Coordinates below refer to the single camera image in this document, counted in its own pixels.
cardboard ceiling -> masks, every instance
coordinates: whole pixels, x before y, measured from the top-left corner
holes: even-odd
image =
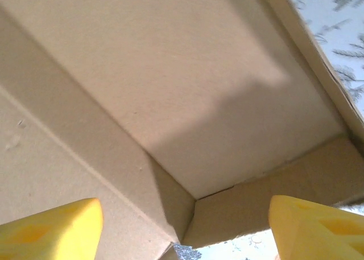
[[[196,199],[344,131],[258,0],[0,5]]]

cardboard box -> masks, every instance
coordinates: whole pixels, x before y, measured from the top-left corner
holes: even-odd
[[[159,259],[277,193],[363,195],[363,122],[289,1],[0,6],[0,223],[99,197],[97,259]]]

yellow plastic part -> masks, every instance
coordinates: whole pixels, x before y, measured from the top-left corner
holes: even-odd
[[[0,225],[0,260],[94,260],[103,218],[83,199]]]
[[[364,216],[274,196],[269,223],[281,260],[364,260]]]

yellow plastic object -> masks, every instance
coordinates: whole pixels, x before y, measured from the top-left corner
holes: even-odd
[[[281,260],[364,260],[364,216],[274,196],[269,223]]]
[[[94,260],[103,218],[83,199],[0,225],[0,260]]]

